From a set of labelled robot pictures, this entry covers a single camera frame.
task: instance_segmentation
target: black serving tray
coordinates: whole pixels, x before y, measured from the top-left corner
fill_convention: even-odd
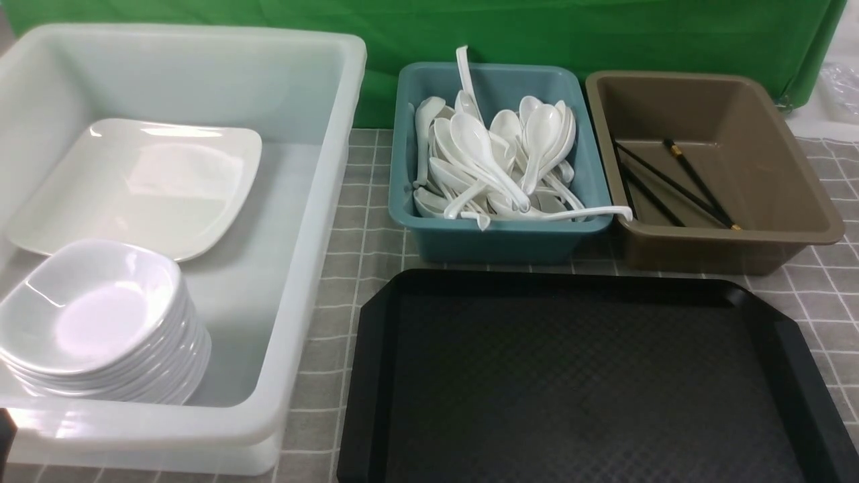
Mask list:
[[[722,280],[401,273],[361,310],[340,483],[849,482],[795,322]]]

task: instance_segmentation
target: white plastic bin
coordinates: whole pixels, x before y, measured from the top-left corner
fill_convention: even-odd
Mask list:
[[[342,183],[366,50],[266,28],[51,25],[0,58],[0,227],[91,123],[254,129],[259,173],[227,234],[181,264],[212,356],[184,407],[33,398],[0,367],[12,462],[261,474],[280,450]],[[42,257],[0,241],[0,297]]]

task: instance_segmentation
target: white plastic spoon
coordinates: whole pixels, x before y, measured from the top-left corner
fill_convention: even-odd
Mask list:
[[[562,159],[555,167],[555,175],[563,181],[565,185],[569,185],[573,182],[573,178],[576,177],[576,171],[574,171],[573,167],[570,166],[570,162]]]
[[[478,183],[474,186],[470,186],[468,189],[460,193],[450,202],[450,205],[448,205],[448,207],[444,210],[444,217],[448,220],[456,219],[460,215],[460,211],[462,211],[468,203],[474,200],[480,193],[485,190],[486,185],[484,183]]]
[[[487,186],[491,186],[493,189],[495,189],[501,193],[505,193],[507,191],[504,189],[504,186],[502,186],[495,178],[493,178],[492,176],[490,176],[489,174],[487,174],[484,170],[482,170],[480,168],[475,168],[474,166],[471,166],[468,164],[462,164],[462,163],[458,164],[456,162],[445,162],[439,158],[435,158],[435,160],[434,161],[433,160],[434,160],[434,158],[429,159],[429,165],[431,167],[432,167],[433,163],[435,163],[437,165],[436,169],[448,170],[448,166],[453,166],[453,167],[457,168],[459,171],[461,171],[462,173],[465,173],[465,174],[468,174],[469,176],[471,176],[474,180],[476,180],[475,182],[482,182],[482,183],[486,184]]]
[[[510,196],[517,209],[528,211],[531,208],[531,200],[528,199],[528,196],[495,162],[489,132],[477,119],[465,114],[454,114],[450,120],[450,136],[456,147],[466,157],[471,158],[473,163],[491,174],[505,188],[505,194]]]
[[[537,187],[538,174],[543,167],[544,158],[561,134],[561,113],[554,106],[544,104],[531,114],[525,124],[525,137],[528,141],[528,162],[521,188],[532,194]]]
[[[571,220],[573,218],[595,217],[597,215],[620,215],[626,218],[627,221],[632,221],[632,209],[629,206],[602,206],[600,208],[586,208],[584,210],[561,211],[559,213],[544,213],[543,211],[532,208],[529,211],[521,212],[510,210],[505,205],[505,199],[498,193],[488,193],[490,204],[496,212],[508,219],[512,220],[542,220],[547,222]]]
[[[442,110],[436,115],[437,118],[450,119],[456,114],[456,111],[450,106],[445,105]]]
[[[558,137],[556,144],[552,147],[550,154],[546,156],[543,165],[540,167],[539,179],[545,178],[567,155],[573,150],[573,142],[576,141],[576,128],[572,124],[573,113],[569,107],[564,106],[563,127],[561,128],[562,135]]]
[[[492,145],[492,158],[498,163],[498,166],[504,170],[504,173],[510,174],[510,170],[515,165],[516,151],[504,138],[489,133],[489,140]]]
[[[430,193],[424,188],[418,188],[411,193],[415,200],[415,208],[417,212],[424,218],[444,218],[444,210],[450,202],[441,197]],[[485,213],[462,213],[463,218],[471,218],[478,222],[478,228],[481,231],[489,228],[490,218]]]
[[[489,132],[507,141],[514,150],[516,158],[522,161],[527,159],[525,150],[522,149],[522,124],[516,113],[509,109],[498,111],[492,120]]]
[[[429,173],[439,186],[447,186],[457,193],[463,193],[477,182],[453,164],[437,157],[429,159]]]
[[[427,138],[429,143],[429,157],[437,157],[436,154],[438,143],[436,142],[436,123],[432,123],[429,125],[429,136]],[[431,174],[427,175],[427,182],[423,185],[426,189],[429,190],[430,193],[435,194],[436,196],[441,196],[442,191],[438,189],[436,183],[433,181]]]
[[[441,97],[428,97],[415,111],[415,133],[417,134],[417,176],[411,183],[417,188],[427,183],[427,160],[430,158],[430,123],[445,107]]]
[[[519,168],[522,169],[524,172],[524,169],[526,168],[525,161],[517,159],[516,163]],[[561,182],[561,180],[554,173],[547,174],[543,178],[543,181],[548,184],[550,189],[558,196],[560,196],[561,199],[563,199],[566,203],[570,204],[570,207],[573,210],[585,209],[585,205],[581,202],[581,200],[577,198],[577,196],[573,194],[573,192],[570,191],[570,189],[567,187],[567,184]],[[534,190],[534,192],[537,193],[539,191],[541,191],[541,188],[538,186],[537,189]]]
[[[451,206],[454,203],[458,203],[458,198],[456,198],[454,194],[451,193],[450,188],[447,186],[442,186],[442,191],[444,192],[445,198],[448,200],[448,206],[444,209],[444,212],[442,213],[442,215],[446,219],[452,220],[456,219],[457,217],[460,217],[462,219],[471,219],[478,223],[478,228],[480,229],[480,231],[486,231],[486,229],[489,228],[489,216],[476,203],[474,203],[473,201],[467,201],[464,205],[454,207],[452,209]],[[471,211],[462,211],[465,205],[471,208]]]
[[[537,107],[543,105],[543,101],[537,99],[533,95],[526,95],[519,101],[519,120],[524,127],[528,119],[531,118],[531,114],[537,110]]]
[[[480,117],[480,111],[478,110],[477,103],[474,98],[471,97],[466,91],[461,90],[456,95],[456,100],[454,101],[454,111],[457,113],[468,114],[469,116],[474,116],[474,119],[480,121],[480,124],[483,124],[483,120]]]
[[[436,127],[436,144],[444,159],[456,166],[466,164],[468,162],[466,156],[456,147],[454,139],[451,138],[450,119],[436,119],[434,126]]]
[[[460,82],[462,82],[462,90],[466,91],[471,101],[473,101],[474,112],[477,114],[477,119],[482,125],[483,117],[480,116],[480,108],[478,107],[478,98],[474,94],[474,84],[472,83],[472,71],[468,68],[468,46],[462,46],[456,49],[456,67],[460,70]]]
[[[422,187],[411,192],[411,196],[415,199],[415,208],[422,217],[444,218],[444,209],[449,204],[445,198],[436,196]]]

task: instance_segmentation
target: plastic bin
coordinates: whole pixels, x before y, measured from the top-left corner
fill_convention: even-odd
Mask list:
[[[610,204],[588,108],[576,77],[558,67],[472,64],[472,80],[487,122],[502,109],[519,110],[525,95],[543,102],[564,100],[577,122],[576,146],[568,161],[576,170],[571,189],[587,207]],[[421,258],[433,262],[552,264],[563,262],[584,237],[600,233],[610,216],[583,222],[493,221],[481,232],[472,220],[423,218],[412,201],[417,175],[416,107],[432,95],[454,104],[461,89],[456,63],[420,63],[399,73],[388,208],[415,236]]]
[[[737,76],[611,71],[591,75],[587,91],[615,205],[629,205],[629,200],[612,135],[704,199],[662,145],[663,139],[672,138],[743,228],[723,228],[621,154],[686,225],[672,226],[631,186],[638,219],[620,222],[629,266],[763,275],[808,245],[832,244],[844,235],[835,206],[756,82]]]
[[[180,264],[212,338],[198,391],[181,407],[34,398],[0,364],[11,462],[245,475],[275,464],[365,58],[350,35],[159,25],[36,28],[0,58],[0,229],[96,120],[263,139],[238,217]],[[0,240],[0,297],[43,259]]]

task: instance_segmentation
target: black chopstick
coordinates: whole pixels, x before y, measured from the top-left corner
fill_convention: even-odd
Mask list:
[[[620,168],[621,178],[623,180],[629,180],[629,182],[632,183],[633,186],[638,188],[638,191],[640,191],[644,195],[644,198],[648,199],[648,201],[652,203],[653,206],[655,206],[656,209],[659,210],[659,212],[662,213],[664,217],[668,218],[668,221],[671,222],[672,225],[680,227],[686,226],[683,224],[682,221],[680,221],[680,218],[678,218],[677,215],[675,215],[674,212],[671,211],[671,209],[665,205],[665,203],[662,203],[662,200],[659,199],[659,197],[657,197],[652,191],[650,191],[650,188],[648,188],[644,184],[644,182],[641,181],[638,176],[636,176],[636,174],[633,173],[632,170],[624,164],[624,162],[618,160],[618,167]],[[630,200],[631,204],[632,198],[630,198],[628,188],[626,197]]]
[[[700,199],[699,197],[697,197],[697,196],[695,196],[694,194],[692,194],[692,193],[691,193],[689,190],[687,190],[686,188],[684,188],[684,187],[682,187],[681,185],[677,184],[677,182],[676,182],[676,181],[674,181],[674,180],[672,180],[671,178],[669,178],[669,177],[665,176],[665,175],[664,175],[664,174],[663,174],[659,169],[654,168],[654,167],[653,167],[649,162],[644,161],[644,160],[643,160],[639,155],[637,155],[636,153],[634,153],[634,152],[632,152],[632,151],[630,151],[630,150],[627,150],[627,149],[626,149],[622,144],[620,144],[620,143],[618,143],[618,142],[615,142],[615,143],[614,143],[614,145],[615,145],[615,146],[617,146],[617,147],[618,147],[618,149],[622,150],[624,153],[626,153],[627,155],[629,155],[629,157],[631,157],[632,159],[634,159],[634,160],[638,161],[639,163],[641,163],[641,165],[642,165],[642,166],[644,166],[645,168],[647,168],[647,170],[648,170],[648,171],[650,171],[651,173],[655,174],[655,175],[656,175],[656,177],[658,177],[660,180],[665,181],[665,182],[666,182],[670,187],[672,187],[672,188],[674,188],[675,190],[679,191],[679,192],[680,192],[680,194],[682,194],[683,196],[687,197],[687,198],[688,198],[692,203],[694,203],[698,208],[700,208],[701,210],[703,210],[704,212],[706,212],[708,215],[710,215],[711,217],[713,217],[716,221],[718,221],[719,223],[721,223],[721,224],[725,225],[725,228],[731,228],[731,225],[733,225],[733,223],[730,223],[730,222],[729,222],[729,220],[727,220],[727,219],[725,219],[724,217],[722,217],[722,214],[721,214],[721,213],[719,213],[718,211],[716,211],[716,210],[715,210],[714,208],[712,208],[710,205],[707,205],[707,203],[706,203],[706,202],[704,202],[702,199]]]
[[[698,172],[695,171],[695,168],[689,163],[689,160],[686,159],[686,156],[683,155],[683,151],[680,150],[680,147],[673,141],[673,139],[665,139],[662,141],[662,144],[668,148],[668,152],[671,153],[671,156],[677,160],[679,165],[686,171],[686,174],[692,179],[692,182],[695,183],[695,186],[701,190],[701,193],[704,194],[704,197],[707,198],[707,201],[710,202],[710,205],[713,206],[713,209],[719,212],[722,215],[722,218],[729,223],[728,227],[730,229],[742,229],[737,223],[734,223],[734,220],[731,219],[731,216],[728,215],[728,212],[722,207],[722,204],[719,203],[719,200],[716,199],[716,196],[713,195],[713,192],[704,184],[704,180],[701,179],[701,176],[698,176]]]
[[[630,206],[630,210],[632,210],[632,217],[636,220],[638,219],[638,210],[636,210],[635,204],[632,202],[632,192],[630,191],[630,184],[627,182],[627,176],[624,175],[624,168],[626,166],[620,161],[620,153],[618,153],[618,146],[615,145],[614,136],[609,133],[609,137],[612,139],[612,150],[614,151],[614,159],[618,161],[618,165],[621,166],[620,169],[620,184],[624,186],[624,195],[626,195],[626,204]]]

